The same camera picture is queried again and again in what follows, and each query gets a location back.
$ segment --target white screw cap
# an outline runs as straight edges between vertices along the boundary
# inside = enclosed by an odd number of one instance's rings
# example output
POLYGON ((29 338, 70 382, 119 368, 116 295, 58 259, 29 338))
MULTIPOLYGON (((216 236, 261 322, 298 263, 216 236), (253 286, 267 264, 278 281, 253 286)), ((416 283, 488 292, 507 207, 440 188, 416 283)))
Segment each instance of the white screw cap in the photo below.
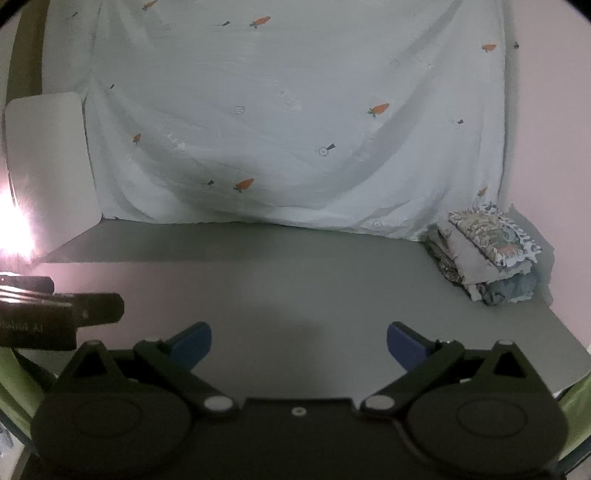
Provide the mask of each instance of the white screw cap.
POLYGON ((214 395, 206 398, 203 406, 210 411, 221 413, 230 410, 234 406, 234 401, 224 395, 214 395))
POLYGON ((396 405, 393 398, 387 395, 372 395, 365 399, 365 406, 370 410, 389 410, 396 405))

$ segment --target pink wall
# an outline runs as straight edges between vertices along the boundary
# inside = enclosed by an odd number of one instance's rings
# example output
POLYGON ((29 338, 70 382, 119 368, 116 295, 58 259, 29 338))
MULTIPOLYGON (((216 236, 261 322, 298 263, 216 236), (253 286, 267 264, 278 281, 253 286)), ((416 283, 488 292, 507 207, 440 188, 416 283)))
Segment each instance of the pink wall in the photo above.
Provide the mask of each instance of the pink wall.
POLYGON ((591 24, 565 0, 510 0, 519 42, 508 74, 508 156, 501 205, 554 247, 551 308, 591 343, 591 24))

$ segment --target white bedsheet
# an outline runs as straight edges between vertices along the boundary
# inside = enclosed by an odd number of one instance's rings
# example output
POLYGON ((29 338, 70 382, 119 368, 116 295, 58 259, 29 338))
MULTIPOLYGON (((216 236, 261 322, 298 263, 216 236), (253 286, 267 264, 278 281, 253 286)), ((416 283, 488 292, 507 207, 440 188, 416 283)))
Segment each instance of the white bedsheet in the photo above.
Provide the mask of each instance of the white bedsheet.
POLYGON ((504 65, 500 0, 52 0, 43 88, 107 218, 416 239, 496 200, 504 65))

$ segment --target gray tabletop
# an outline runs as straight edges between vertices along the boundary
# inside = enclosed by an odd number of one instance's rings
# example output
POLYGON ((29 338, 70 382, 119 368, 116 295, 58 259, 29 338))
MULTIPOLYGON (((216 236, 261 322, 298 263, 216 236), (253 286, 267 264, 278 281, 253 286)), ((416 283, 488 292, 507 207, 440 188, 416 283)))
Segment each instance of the gray tabletop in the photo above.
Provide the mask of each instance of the gray tabletop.
MULTIPOLYGON (((514 340, 552 392, 591 369, 591 356, 544 303, 473 303, 443 278, 420 244, 271 225, 201 225, 194 236, 179 228, 180 236, 160 247, 190 241, 183 262, 36 268, 53 277, 58 291, 123 296, 124 318, 80 329, 79 342, 99 338, 109 348, 128 348, 206 321, 213 346, 195 373, 240 399, 359 401, 404 373, 386 346, 387 326, 395 320, 467 348, 514 340)), ((145 249, 145 241, 136 237, 135 245, 145 249)), ((69 357, 30 356, 55 371, 69 357)))

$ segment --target stack of folded clothes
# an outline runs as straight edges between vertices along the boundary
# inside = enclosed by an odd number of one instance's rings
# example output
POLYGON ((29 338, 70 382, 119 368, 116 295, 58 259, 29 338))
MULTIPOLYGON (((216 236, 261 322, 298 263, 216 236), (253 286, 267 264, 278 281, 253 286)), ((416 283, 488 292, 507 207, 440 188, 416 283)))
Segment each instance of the stack of folded clothes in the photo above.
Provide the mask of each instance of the stack of folded clothes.
POLYGON ((488 305, 529 300, 537 285, 541 248, 493 205, 449 214, 432 225, 426 244, 441 273, 488 305))

